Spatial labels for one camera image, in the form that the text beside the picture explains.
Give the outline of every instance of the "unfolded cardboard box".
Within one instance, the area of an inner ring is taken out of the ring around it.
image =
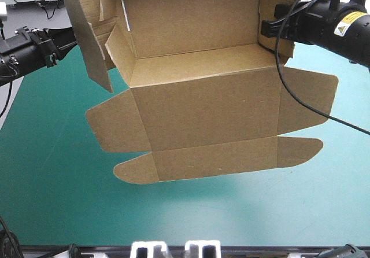
[[[111,90],[117,67],[130,89],[88,110],[108,152],[148,152],[119,164],[132,183],[290,167],[323,147],[281,134],[325,122],[284,90],[274,39],[261,20],[293,0],[65,0],[92,80]],[[281,54],[293,55],[283,41]],[[334,76],[284,68],[304,101],[330,113]]]

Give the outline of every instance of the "teal mat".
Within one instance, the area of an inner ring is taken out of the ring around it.
[[[340,78],[332,114],[370,128],[366,68],[298,45],[292,67]],[[127,89],[116,70],[115,91]],[[106,153],[86,122],[112,97],[74,49],[25,78],[0,130],[0,214],[22,244],[129,245],[220,239],[223,245],[370,245],[370,138],[334,122],[293,133],[324,141],[293,167],[153,185],[118,180],[139,153]]]

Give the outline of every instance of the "cardboard box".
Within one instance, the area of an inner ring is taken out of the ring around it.
[[[126,182],[153,183],[290,167],[322,141],[278,137],[325,122],[284,90],[275,40],[259,33],[293,0],[65,0],[90,78],[130,89],[88,110],[108,152],[148,152],[119,164]],[[283,41],[281,54],[293,55]],[[285,68],[302,99],[330,113],[334,76]]]

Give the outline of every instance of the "warning label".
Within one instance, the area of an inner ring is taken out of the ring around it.
[[[367,15],[364,12],[352,12],[348,14],[346,17],[342,19],[342,21],[339,22],[338,26],[335,28],[334,34],[339,35],[339,36],[345,36],[347,30],[349,27],[358,19],[361,18],[362,16]]]

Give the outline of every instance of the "rounded cardboard flap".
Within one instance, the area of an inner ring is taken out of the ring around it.
[[[279,137],[277,140],[277,167],[303,164],[318,154],[324,144],[316,138]]]
[[[157,151],[117,165],[114,174],[125,182],[148,184],[293,167],[322,147],[314,138],[269,137]]]
[[[159,182],[152,153],[117,164],[113,173],[127,183],[143,185]]]

